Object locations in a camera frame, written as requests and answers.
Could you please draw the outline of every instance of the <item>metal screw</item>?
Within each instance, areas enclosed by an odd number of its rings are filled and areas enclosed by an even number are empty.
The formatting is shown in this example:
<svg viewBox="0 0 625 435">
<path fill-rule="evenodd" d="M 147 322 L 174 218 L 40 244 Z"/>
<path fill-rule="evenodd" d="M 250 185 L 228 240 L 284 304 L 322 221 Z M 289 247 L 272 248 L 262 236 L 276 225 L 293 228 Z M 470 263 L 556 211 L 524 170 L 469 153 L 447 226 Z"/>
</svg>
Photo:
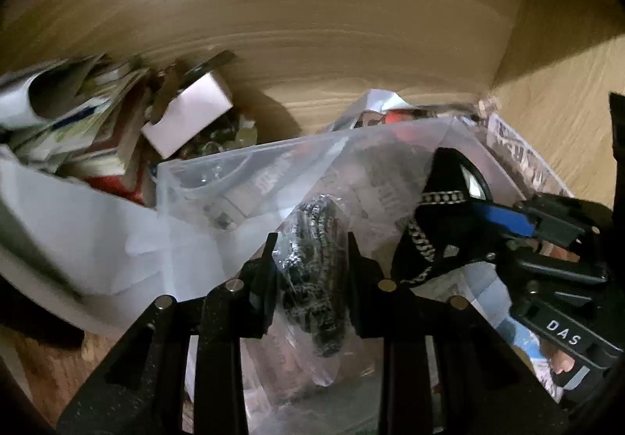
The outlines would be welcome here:
<svg viewBox="0 0 625 435">
<path fill-rule="evenodd" d="M 449 298 L 449 304 L 456 310 L 464 310 L 469 306 L 469 301 L 462 296 L 451 296 L 451 298 Z"/>
<path fill-rule="evenodd" d="M 530 280 L 527 282 L 527 291 L 530 294 L 538 294 L 540 284 L 536 280 Z"/>
<path fill-rule="evenodd" d="M 230 278 L 226 282 L 226 289 L 229 290 L 230 292 L 238 292 L 244 286 L 245 286 L 245 283 L 243 283 L 243 280 L 241 280 L 240 278 Z"/>
<path fill-rule="evenodd" d="M 397 284 L 388 278 L 383 278 L 377 283 L 377 288 L 383 292 L 393 292 L 397 288 Z"/>
<path fill-rule="evenodd" d="M 165 310 L 166 308 L 169 308 L 172 303 L 174 303 L 174 298 L 168 296 L 167 294 L 159 296 L 154 300 L 154 306 L 157 307 L 159 310 Z"/>
</svg>

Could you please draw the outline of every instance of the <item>blue strip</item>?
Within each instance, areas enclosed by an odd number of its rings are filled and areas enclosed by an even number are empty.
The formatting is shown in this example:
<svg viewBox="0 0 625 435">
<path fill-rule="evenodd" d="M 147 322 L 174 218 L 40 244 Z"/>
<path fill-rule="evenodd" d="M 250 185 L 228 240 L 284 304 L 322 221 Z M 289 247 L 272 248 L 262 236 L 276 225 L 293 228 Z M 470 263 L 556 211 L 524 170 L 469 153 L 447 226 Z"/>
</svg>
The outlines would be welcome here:
<svg viewBox="0 0 625 435">
<path fill-rule="evenodd" d="M 508 231 L 524 237 L 534 235 L 534 225 L 529 221 L 527 215 L 505 206 L 481 204 L 475 201 L 473 204 L 477 213 L 489 222 L 498 224 Z"/>
</svg>

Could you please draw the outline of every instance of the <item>clutter pile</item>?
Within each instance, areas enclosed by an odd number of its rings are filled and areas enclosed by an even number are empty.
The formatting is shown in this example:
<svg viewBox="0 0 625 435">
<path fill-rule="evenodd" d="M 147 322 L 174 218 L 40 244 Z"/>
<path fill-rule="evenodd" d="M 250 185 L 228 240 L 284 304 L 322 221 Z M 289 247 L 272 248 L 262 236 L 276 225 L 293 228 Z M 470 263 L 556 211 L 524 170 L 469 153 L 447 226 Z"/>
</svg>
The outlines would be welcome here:
<svg viewBox="0 0 625 435">
<path fill-rule="evenodd" d="M 156 72 L 105 54 L 0 77 L 4 142 L 27 166 L 155 206 L 157 165 L 253 146 L 255 122 L 233 108 L 217 68 L 230 52 Z"/>
</svg>

